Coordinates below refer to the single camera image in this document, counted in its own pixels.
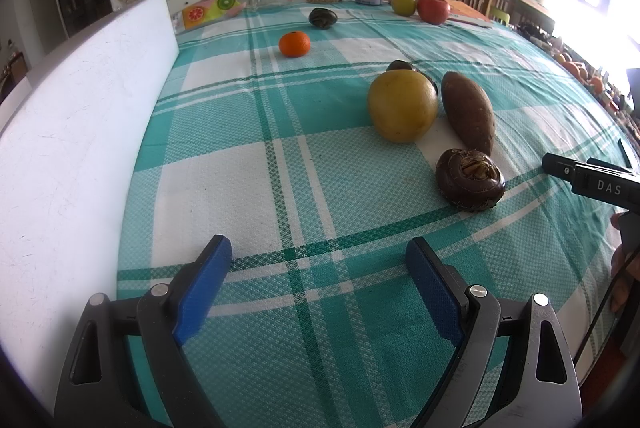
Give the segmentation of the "person's right hand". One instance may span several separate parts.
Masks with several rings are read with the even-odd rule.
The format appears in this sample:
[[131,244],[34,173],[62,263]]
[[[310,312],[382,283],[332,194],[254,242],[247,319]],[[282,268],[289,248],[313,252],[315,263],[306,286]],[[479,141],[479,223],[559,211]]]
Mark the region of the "person's right hand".
[[631,253],[618,245],[611,259],[611,274],[614,286],[611,292],[610,309],[618,313],[626,304],[631,286],[640,278],[639,257],[630,260]]

